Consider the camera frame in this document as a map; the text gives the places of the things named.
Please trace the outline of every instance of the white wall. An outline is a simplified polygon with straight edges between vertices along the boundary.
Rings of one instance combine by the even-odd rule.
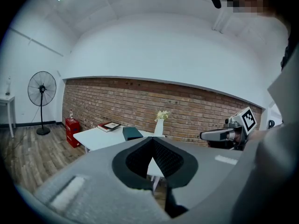
[[[78,38],[42,0],[31,0],[10,27],[17,32],[9,29],[1,44],[0,92],[5,93],[6,80],[10,76],[11,93],[15,95],[16,123],[40,121],[40,113],[32,120],[38,106],[31,103],[27,94],[30,78],[39,71],[52,74],[57,84],[54,99],[43,107],[43,120],[61,121],[59,113],[62,109],[64,82],[57,70],[64,65]],[[6,108],[0,106],[0,124],[7,122]]]
[[[134,15],[85,33],[62,77],[93,76],[188,84],[264,107],[263,69],[255,53],[189,16]]]

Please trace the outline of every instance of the brick wall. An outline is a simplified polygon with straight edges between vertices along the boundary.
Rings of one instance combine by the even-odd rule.
[[[157,112],[168,110],[171,115],[164,122],[165,136],[205,146],[200,132],[222,128],[225,119],[247,106],[259,127],[261,108],[214,92],[130,79],[71,79],[64,91],[63,122],[73,109],[81,130],[114,121],[154,132]]]

